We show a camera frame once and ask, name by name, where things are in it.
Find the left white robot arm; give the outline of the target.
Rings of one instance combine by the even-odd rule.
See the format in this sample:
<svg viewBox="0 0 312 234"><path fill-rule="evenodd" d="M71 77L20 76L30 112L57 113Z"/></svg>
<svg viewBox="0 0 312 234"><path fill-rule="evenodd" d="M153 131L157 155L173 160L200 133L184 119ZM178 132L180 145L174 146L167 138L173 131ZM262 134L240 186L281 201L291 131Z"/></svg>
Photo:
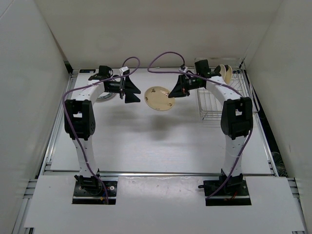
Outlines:
<svg viewBox="0 0 312 234"><path fill-rule="evenodd" d="M64 128L78 155L79 175L75 178L80 187L93 196L106 194L92 146L96 130L93 105L104 92L119 94L125 103L140 102L136 95L141 91L130 80L130 69L123 66L119 73L114 76L110 67L100 66L98 73L89 77L88 84L80 88L81 92L74 99L64 101Z"/></svg>

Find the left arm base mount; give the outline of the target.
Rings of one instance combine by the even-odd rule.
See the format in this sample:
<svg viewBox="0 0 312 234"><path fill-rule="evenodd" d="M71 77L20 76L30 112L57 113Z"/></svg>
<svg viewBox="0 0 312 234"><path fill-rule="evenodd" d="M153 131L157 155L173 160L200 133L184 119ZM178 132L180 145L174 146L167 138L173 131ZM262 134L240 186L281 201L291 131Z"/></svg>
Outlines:
<svg viewBox="0 0 312 234"><path fill-rule="evenodd" d="M117 198L117 181L99 182L94 176L75 176L73 204L115 205Z"/></svg>

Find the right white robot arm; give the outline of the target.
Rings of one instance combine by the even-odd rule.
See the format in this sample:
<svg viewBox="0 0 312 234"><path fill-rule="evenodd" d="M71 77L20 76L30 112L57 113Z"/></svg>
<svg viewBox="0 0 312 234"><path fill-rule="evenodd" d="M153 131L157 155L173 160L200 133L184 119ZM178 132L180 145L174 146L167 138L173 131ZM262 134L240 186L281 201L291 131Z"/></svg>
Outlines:
<svg viewBox="0 0 312 234"><path fill-rule="evenodd" d="M225 135L226 152L219 177L219 190L230 195L241 186L243 174L241 157L253 130L253 103L249 97L243 97L230 86L232 69L228 65L218 65L214 70L207 59L195 59L195 73L181 69L177 83L169 93L169 98L189 96L190 91L205 88L222 105L220 127Z"/></svg>

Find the cream floral plate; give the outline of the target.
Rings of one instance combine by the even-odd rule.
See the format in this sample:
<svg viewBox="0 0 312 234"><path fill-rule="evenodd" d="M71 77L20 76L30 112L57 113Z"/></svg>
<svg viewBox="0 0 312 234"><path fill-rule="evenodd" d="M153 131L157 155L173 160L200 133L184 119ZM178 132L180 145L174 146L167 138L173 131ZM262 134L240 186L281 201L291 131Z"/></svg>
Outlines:
<svg viewBox="0 0 312 234"><path fill-rule="evenodd" d="M224 81L227 85L231 83L232 73L233 73L232 67L229 65L225 65Z"/></svg>
<svg viewBox="0 0 312 234"><path fill-rule="evenodd" d="M146 104L156 111L168 111L175 105L174 97L169 98L170 91L161 86L148 88L144 93Z"/></svg>
<svg viewBox="0 0 312 234"><path fill-rule="evenodd" d="M223 65L223 64L220 64L219 67L220 67L219 73L221 74L223 80L225 80L226 79L226 73L227 73L229 67L228 67L228 65Z"/></svg>

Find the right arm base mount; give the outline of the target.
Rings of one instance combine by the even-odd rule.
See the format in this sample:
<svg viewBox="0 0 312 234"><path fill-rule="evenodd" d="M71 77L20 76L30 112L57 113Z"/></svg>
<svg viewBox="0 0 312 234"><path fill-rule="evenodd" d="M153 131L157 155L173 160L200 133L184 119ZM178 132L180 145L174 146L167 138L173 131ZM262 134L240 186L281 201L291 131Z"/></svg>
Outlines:
<svg viewBox="0 0 312 234"><path fill-rule="evenodd" d="M219 176L218 180L204 180L199 189L204 190L206 206L251 206L252 202L243 174Z"/></svg>

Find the blue rimmed white plate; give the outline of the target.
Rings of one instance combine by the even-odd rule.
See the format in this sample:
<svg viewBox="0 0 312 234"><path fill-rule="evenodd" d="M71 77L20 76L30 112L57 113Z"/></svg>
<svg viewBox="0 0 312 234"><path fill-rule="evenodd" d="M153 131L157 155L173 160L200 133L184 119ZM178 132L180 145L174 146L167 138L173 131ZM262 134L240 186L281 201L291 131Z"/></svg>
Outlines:
<svg viewBox="0 0 312 234"><path fill-rule="evenodd" d="M98 98L97 98L97 102L104 102L104 101L108 101L110 99L112 99L113 97L116 96L116 93L106 93L103 92Z"/></svg>

